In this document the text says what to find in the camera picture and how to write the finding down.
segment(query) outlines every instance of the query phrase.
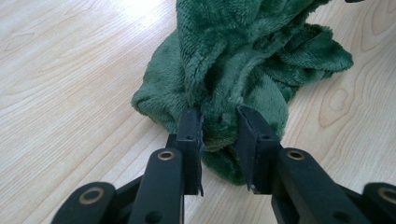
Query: green towel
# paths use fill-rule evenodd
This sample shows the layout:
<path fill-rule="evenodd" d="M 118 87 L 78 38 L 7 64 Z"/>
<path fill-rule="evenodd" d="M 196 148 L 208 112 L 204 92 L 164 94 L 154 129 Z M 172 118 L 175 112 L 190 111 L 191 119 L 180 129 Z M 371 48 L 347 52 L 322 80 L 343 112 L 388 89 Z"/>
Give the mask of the green towel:
<path fill-rule="evenodd" d="M 177 29 L 153 54 L 133 107 L 176 133 L 182 111 L 199 106 L 204 164 L 244 184 L 236 107 L 258 110 L 281 137 L 297 90 L 353 64 L 329 28 L 305 23 L 328 2 L 177 0 Z"/>

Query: light wood grain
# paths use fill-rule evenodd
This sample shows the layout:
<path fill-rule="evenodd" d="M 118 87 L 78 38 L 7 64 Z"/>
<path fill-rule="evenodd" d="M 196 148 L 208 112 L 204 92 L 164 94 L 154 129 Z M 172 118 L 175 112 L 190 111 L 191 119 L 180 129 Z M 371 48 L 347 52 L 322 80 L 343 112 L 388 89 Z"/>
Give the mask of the light wood grain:
<path fill-rule="evenodd" d="M 167 132 L 130 106 L 153 51 L 176 28 L 176 0 L 0 3 L 0 220 L 49 223 L 79 186 L 142 175 Z M 285 147 L 338 183 L 396 185 L 396 1 L 333 0 L 310 22 L 353 54 L 343 74 L 290 103 Z M 186 223 L 276 223 L 270 198 L 204 168 Z"/>

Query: metal screw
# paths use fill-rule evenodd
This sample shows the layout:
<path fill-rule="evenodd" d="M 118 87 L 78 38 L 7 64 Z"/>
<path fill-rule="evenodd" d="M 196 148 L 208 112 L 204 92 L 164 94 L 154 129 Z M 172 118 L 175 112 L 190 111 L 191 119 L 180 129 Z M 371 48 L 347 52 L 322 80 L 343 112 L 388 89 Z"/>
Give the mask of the metal screw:
<path fill-rule="evenodd" d="M 296 161 L 302 161 L 305 159 L 305 155 L 299 151 L 288 151 L 286 155 Z"/>
<path fill-rule="evenodd" d="M 396 190 L 389 188 L 380 188 L 378 190 L 379 196 L 390 203 L 396 204 Z"/>
<path fill-rule="evenodd" d="M 79 196 L 78 201 L 81 204 L 97 203 L 103 198 L 104 195 L 105 195 L 105 191 L 103 189 L 98 187 L 93 187 L 87 189 L 84 193 L 82 193 Z"/>
<path fill-rule="evenodd" d="M 163 151 L 158 154 L 158 159 L 162 161 L 169 161 L 175 157 L 175 153 L 171 151 Z"/>

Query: crumpled cloth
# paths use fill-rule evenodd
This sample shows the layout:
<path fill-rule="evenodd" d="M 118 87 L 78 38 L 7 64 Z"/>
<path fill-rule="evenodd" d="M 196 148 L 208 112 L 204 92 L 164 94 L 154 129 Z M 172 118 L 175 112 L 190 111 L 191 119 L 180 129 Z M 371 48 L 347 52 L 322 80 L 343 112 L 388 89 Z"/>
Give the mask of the crumpled cloth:
<path fill-rule="evenodd" d="M 204 164 L 244 184 L 233 151 L 236 107 L 258 110 L 281 137 L 297 90 L 353 64 L 329 28 L 305 23 L 328 2 L 177 0 L 177 29 L 152 55 L 133 107 L 177 133 L 183 110 L 198 106 Z"/>

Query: wooden table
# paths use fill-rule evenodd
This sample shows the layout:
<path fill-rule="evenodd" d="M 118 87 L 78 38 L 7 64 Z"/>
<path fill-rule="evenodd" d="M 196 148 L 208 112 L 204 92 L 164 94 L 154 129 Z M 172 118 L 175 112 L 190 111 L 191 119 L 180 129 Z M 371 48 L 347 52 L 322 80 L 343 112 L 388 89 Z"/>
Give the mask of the wooden table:
<path fill-rule="evenodd" d="M 176 0 L 0 3 L 0 220 L 49 223 L 76 188 L 142 175 L 167 132 L 130 105 L 153 51 L 176 28 Z M 311 153 L 337 182 L 396 185 L 396 1 L 334 0 L 329 25 L 354 56 L 290 103 L 285 147 Z M 186 223 L 275 223 L 270 197 L 204 168 Z"/>

